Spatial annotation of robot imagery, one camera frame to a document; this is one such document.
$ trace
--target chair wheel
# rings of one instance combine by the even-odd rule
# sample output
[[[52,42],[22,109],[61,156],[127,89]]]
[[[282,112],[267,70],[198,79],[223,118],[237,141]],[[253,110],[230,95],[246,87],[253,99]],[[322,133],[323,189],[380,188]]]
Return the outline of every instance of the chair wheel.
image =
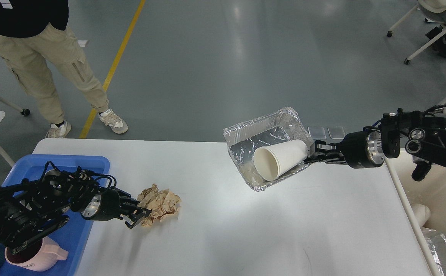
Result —
[[[28,109],[22,109],[22,112],[21,112],[20,114],[24,115],[24,117],[27,117],[27,116],[30,115],[30,113],[31,113],[30,110],[28,110]]]

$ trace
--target beige pants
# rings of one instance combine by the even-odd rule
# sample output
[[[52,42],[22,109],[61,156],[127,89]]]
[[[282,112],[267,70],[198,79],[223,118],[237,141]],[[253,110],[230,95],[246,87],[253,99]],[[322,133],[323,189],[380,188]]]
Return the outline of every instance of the beige pants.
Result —
[[[33,96],[39,112],[50,123],[62,122],[64,112],[46,59],[67,77],[97,112],[108,110],[107,95],[93,75],[85,53],[67,27],[58,30],[48,24],[42,33],[28,38],[0,35],[0,55],[27,95]]]

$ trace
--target black shirt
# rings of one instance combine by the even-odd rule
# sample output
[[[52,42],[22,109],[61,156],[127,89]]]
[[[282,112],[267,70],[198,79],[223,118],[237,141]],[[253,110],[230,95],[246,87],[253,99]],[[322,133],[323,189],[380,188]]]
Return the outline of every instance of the black shirt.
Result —
[[[13,8],[4,8],[0,3],[0,35],[32,37],[48,23],[58,30],[67,26],[68,0],[10,0],[10,5]]]

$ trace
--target yellow floor line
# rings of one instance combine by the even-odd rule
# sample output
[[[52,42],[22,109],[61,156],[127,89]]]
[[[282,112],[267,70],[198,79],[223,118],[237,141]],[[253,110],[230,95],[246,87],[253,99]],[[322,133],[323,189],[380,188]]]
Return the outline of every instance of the yellow floor line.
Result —
[[[116,54],[116,57],[114,58],[114,61],[112,62],[111,69],[109,70],[109,73],[107,74],[107,77],[104,80],[104,85],[102,86],[105,91],[109,88],[109,84],[111,84],[112,77],[114,76],[114,73],[116,73],[116,68],[118,68],[119,61],[121,60],[121,57],[123,56],[123,53],[126,49],[126,45],[128,44],[128,41],[130,40],[131,33],[133,32],[134,26],[136,25],[136,21],[138,20],[139,14],[141,13],[141,10],[143,9],[144,3],[146,0],[141,0],[138,5],[138,9],[136,10],[136,13],[134,14],[134,17],[130,23],[130,27],[128,28],[125,38],[123,39],[123,42],[121,43],[121,46],[119,47],[118,54]],[[93,120],[95,119],[97,115],[97,112],[95,112],[95,109],[92,109],[90,111],[90,115],[87,118],[87,121],[85,122],[85,125],[83,126],[82,132],[80,133],[80,136],[78,138],[84,139],[87,137],[87,134],[90,131],[90,127],[92,126]]]

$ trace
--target white sneaker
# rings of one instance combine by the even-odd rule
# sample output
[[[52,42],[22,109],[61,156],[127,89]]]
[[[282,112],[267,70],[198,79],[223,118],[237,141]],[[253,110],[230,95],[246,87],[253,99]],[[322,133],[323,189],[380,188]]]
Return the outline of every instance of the white sneaker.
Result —
[[[128,125],[126,124],[126,122],[118,115],[116,115],[111,109],[102,112],[99,115],[99,119],[106,126],[110,126],[114,133],[123,134],[128,131]]]
[[[71,131],[71,124],[67,121],[63,123],[60,127],[57,127],[55,124],[51,124],[49,126],[51,129],[46,133],[46,138],[65,138],[65,136]]]

